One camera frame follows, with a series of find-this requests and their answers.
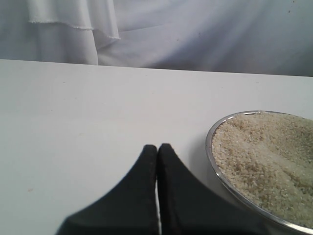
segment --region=uncooked rice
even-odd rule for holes
[[[237,115],[218,128],[212,152],[244,197],[277,217],[313,228],[313,120]]]

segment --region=metal bowl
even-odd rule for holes
[[[236,115],[238,114],[244,114],[244,115],[253,115],[256,113],[275,113],[275,114],[283,114],[283,113],[279,113],[279,112],[273,112],[273,111],[246,111],[246,112],[239,112],[239,113],[235,113],[235,114],[231,114],[228,115],[222,119],[220,119],[219,121],[217,121],[209,130],[207,137],[206,137],[206,141],[205,141],[205,149],[206,149],[206,154],[209,158],[209,161],[215,171],[215,173],[217,174],[219,180],[221,181],[221,183],[243,204],[245,204],[246,206],[248,206],[251,210],[257,212],[258,214],[260,214],[261,216],[265,217],[266,219],[268,219],[271,222],[274,222],[288,230],[291,230],[293,232],[298,232],[301,234],[308,234],[308,235],[313,235],[313,229],[309,229],[309,228],[305,228],[296,224],[293,224],[291,222],[285,221],[267,211],[265,211],[264,209],[260,208],[259,206],[257,206],[256,204],[254,204],[252,201],[250,201],[249,199],[247,199],[246,197],[244,197],[228,180],[227,178],[222,174],[221,170],[219,169],[219,167],[217,166],[213,153],[212,153],[212,141],[213,141],[213,137],[217,131],[217,129],[219,128],[220,125],[222,125],[224,122],[226,122],[229,119],[234,118]]]

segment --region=black rubber tip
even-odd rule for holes
[[[157,158],[162,235],[267,235],[261,219],[223,200],[163,144]]]
[[[156,163],[157,148],[146,145],[122,181],[69,216],[57,235],[157,235]]]

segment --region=white fabric backdrop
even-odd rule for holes
[[[2,0],[0,58],[313,76],[312,9],[312,0]]]

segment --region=white table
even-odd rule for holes
[[[171,143],[227,197],[204,140],[218,119],[246,110],[313,118],[313,79],[1,60],[0,234],[54,234],[147,143]]]

